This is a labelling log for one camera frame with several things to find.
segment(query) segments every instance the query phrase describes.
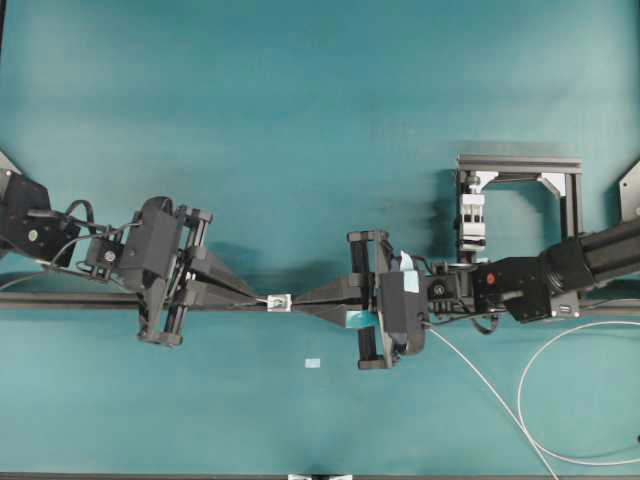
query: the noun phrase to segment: small white object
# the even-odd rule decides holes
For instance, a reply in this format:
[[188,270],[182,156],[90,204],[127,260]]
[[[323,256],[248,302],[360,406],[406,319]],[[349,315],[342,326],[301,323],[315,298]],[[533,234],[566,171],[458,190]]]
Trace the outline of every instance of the small white object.
[[479,182],[475,185],[469,185],[469,190],[474,193],[480,193],[484,187],[487,186],[489,182],[494,180],[498,176],[498,172],[486,171],[486,172],[476,172],[475,176],[478,177]]
[[407,270],[415,270],[413,258],[404,250],[400,250],[400,271],[406,272]]
[[417,270],[404,272],[404,291],[409,293],[420,293],[420,282]]
[[462,224],[464,238],[483,240],[487,236],[487,227],[482,222],[464,222]]
[[320,359],[319,358],[305,358],[304,359],[304,368],[320,368]]
[[463,193],[462,205],[484,206],[484,195],[481,193]]
[[290,293],[267,296],[267,312],[290,312],[290,311],[291,311],[291,294]]

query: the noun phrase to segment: teal tape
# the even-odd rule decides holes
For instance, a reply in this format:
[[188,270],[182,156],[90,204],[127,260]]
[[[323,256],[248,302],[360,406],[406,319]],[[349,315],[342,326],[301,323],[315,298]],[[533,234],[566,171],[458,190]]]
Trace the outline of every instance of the teal tape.
[[378,316],[367,310],[360,312],[347,312],[345,328],[373,327],[378,323]]

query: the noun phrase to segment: gray metal frame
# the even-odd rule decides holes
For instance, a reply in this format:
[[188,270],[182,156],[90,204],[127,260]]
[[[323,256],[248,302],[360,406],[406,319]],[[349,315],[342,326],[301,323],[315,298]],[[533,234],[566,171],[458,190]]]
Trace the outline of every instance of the gray metal frame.
[[[560,201],[562,238],[582,232],[582,161],[578,158],[506,155],[459,155],[456,175],[456,205],[470,175],[489,174],[487,184],[539,181]],[[458,251],[458,260],[470,262],[473,255]]]

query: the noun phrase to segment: teal table surface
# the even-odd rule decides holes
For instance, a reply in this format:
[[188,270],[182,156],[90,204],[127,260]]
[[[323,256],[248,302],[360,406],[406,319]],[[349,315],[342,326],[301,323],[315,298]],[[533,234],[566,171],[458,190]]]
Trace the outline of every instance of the teal table surface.
[[[640,153],[638,13],[631,0],[9,0],[0,148],[55,207],[91,199],[101,223],[158,194],[213,211],[208,247],[261,292],[346,273],[356,229],[452,258],[458,153],[581,157],[594,231],[618,221],[615,184]],[[558,238],[541,185],[491,190],[487,256]],[[441,332],[513,404],[528,358],[569,325]],[[309,316],[190,314],[175,350],[136,327],[135,312],[0,312],[0,470],[545,472],[433,336],[391,371],[360,372],[355,333]],[[541,357],[534,435],[640,456],[639,340],[604,327]]]

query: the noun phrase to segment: white label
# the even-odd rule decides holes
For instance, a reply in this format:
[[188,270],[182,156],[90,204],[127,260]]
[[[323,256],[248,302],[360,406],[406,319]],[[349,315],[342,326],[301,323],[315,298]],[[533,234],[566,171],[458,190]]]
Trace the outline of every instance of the white label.
[[319,358],[305,358],[304,359],[304,368],[320,368],[320,359]]
[[400,271],[413,270],[413,258],[403,250],[400,250]]
[[408,272],[404,272],[404,291],[410,293],[420,293],[417,270],[409,270]]

